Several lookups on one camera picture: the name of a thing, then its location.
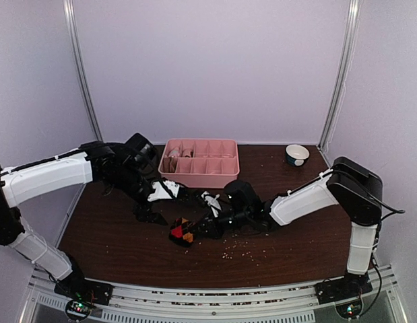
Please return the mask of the argyle black red sock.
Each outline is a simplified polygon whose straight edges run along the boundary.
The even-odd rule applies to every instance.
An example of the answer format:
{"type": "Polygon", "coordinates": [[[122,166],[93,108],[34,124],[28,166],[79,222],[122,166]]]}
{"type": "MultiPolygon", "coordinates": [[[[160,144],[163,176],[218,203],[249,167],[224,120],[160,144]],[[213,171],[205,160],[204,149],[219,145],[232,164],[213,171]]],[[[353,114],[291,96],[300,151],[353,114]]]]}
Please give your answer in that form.
{"type": "Polygon", "coordinates": [[[188,219],[183,217],[176,219],[170,227],[169,240],[184,248],[191,247],[195,239],[192,232],[193,226],[194,223],[188,219]]]}

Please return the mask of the pink divided organizer tray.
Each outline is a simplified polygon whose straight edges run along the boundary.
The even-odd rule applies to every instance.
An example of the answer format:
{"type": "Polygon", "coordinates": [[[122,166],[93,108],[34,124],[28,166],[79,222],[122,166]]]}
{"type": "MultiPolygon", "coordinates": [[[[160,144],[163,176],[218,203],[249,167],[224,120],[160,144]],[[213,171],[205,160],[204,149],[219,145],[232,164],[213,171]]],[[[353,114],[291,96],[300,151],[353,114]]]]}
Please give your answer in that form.
{"type": "Polygon", "coordinates": [[[232,139],[171,139],[162,152],[158,171],[162,177],[189,188],[222,189],[240,173],[237,142],[232,139]],[[181,157],[174,173],[163,171],[163,158],[178,146],[194,150],[192,158],[181,157]]]}

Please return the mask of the beige striped sock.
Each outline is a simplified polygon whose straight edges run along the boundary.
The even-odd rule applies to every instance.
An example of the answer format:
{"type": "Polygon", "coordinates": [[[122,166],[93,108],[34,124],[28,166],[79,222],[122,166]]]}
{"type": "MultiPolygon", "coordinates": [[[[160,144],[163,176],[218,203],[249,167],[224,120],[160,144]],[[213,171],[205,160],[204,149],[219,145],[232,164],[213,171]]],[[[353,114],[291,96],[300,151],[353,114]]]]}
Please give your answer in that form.
{"type": "Polygon", "coordinates": [[[191,148],[187,148],[183,150],[181,157],[192,158],[193,155],[194,155],[194,150],[191,148]]]}

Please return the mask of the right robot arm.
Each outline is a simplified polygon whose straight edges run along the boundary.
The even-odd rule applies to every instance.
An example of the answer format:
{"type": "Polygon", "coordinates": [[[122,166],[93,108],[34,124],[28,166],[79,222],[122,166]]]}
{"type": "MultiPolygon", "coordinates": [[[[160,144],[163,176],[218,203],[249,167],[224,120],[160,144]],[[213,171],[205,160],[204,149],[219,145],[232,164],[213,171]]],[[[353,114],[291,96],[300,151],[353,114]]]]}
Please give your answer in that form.
{"type": "Polygon", "coordinates": [[[352,226],[348,261],[338,291],[352,297],[364,285],[373,251],[377,248],[381,224],[390,215],[400,214],[382,201],[381,178],[347,157],[337,158],[332,167],[315,179],[274,198],[262,201],[250,183],[234,180],[224,188],[229,209],[222,210],[217,199],[203,193],[210,211],[189,226],[186,238],[220,239],[228,229],[249,225],[260,232],[271,232],[321,209],[339,205],[352,226]]]}

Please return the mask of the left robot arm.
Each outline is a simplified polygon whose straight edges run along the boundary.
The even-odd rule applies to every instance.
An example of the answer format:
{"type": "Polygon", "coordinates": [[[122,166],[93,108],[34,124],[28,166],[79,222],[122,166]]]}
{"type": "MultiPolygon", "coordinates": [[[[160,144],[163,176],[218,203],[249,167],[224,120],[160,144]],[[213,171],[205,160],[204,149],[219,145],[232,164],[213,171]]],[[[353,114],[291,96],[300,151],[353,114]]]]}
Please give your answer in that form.
{"type": "Polygon", "coordinates": [[[67,153],[15,168],[0,166],[0,245],[9,246],[41,266],[74,298],[90,291],[76,261],[51,246],[22,219],[19,205],[34,197],[68,186],[103,182],[134,200],[139,221],[164,225],[164,218],[151,210],[160,199],[175,199],[179,186],[144,173],[158,152],[141,134],[125,143],[93,141],[67,153]]]}

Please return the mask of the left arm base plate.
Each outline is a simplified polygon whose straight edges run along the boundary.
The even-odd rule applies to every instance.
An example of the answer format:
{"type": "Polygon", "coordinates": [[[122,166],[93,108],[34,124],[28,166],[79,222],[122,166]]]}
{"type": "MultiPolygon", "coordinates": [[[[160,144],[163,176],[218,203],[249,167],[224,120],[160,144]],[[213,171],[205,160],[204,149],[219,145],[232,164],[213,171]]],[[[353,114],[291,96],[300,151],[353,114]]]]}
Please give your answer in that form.
{"type": "Polygon", "coordinates": [[[68,287],[64,282],[55,283],[54,292],[69,298],[65,304],[65,314],[73,321],[87,319],[97,305],[107,306],[113,294],[113,286],[85,280],[81,287],[68,287]]]}

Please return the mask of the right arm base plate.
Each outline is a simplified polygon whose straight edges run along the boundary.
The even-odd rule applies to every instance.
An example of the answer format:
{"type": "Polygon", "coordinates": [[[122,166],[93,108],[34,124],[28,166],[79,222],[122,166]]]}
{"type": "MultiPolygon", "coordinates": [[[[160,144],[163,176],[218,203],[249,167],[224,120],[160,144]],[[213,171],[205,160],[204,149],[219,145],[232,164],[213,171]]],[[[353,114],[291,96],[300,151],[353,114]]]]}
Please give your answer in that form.
{"type": "Polygon", "coordinates": [[[363,313],[362,296],[372,290],[369,278],[326,279],[315,285],[319,304],[334,303],[338,316],[347,320],[357,319],[363,313]]]}

